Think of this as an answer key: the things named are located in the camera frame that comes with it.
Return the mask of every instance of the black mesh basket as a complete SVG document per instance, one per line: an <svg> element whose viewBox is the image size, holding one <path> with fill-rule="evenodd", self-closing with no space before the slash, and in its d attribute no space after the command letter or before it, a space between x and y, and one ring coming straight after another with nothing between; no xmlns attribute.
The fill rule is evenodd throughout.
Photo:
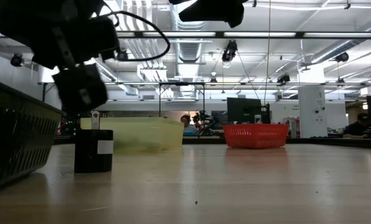
<svg viewBox="0 0 371 224"><path fill-rule="evenodd" d="M0 83L0 186L46 164L62 114Z"/></svg>

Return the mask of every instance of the yellow plastic bin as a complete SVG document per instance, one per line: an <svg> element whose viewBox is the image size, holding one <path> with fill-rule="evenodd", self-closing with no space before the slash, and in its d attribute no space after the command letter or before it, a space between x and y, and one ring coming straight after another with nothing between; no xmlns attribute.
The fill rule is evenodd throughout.
<svg viewBox="0 0 371 224"><path fill-rule="evenodd" d="M91 129L91 118L81 119ZM181 150L183 123L164 118L101 118L100 129L113 130L114 149L120 151Z"/></svg>

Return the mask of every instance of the table surface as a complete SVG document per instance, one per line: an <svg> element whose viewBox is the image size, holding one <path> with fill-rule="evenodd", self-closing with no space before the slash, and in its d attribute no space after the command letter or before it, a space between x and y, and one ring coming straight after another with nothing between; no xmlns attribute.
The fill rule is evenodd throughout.
<svg viewBox="0 0 371 224"><path fill-rule="evenodd" d="M102 174L74 174L73 161L73 146L55 146L0 190L0 223L371 224L371 149L187 145L116 152Z"/></svg>

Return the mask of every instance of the man with cap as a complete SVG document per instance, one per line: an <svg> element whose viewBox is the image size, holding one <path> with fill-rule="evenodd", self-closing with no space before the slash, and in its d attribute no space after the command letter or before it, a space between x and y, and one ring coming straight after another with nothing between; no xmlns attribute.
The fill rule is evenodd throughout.
<svg viewBox="0 0 371 224"><path fill-rule="evenodd" d="M368 136L364 134L364 132L368 130L369 127L371 127L369 116L367 113L360 113L358 114L358 121L346 127L343 137L355 139L367 138Z"/></svg>

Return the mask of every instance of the red plastic basket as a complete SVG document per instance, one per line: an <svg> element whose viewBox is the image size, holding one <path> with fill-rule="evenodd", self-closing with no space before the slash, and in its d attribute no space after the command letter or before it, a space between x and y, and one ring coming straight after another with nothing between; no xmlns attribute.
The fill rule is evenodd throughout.
<svg viewBox="0 0 371 224"><path fill-rule="evenodd" d="M282 124L235 124L224 125L229 147L266 149L286 144L288 126Z"/></svg>

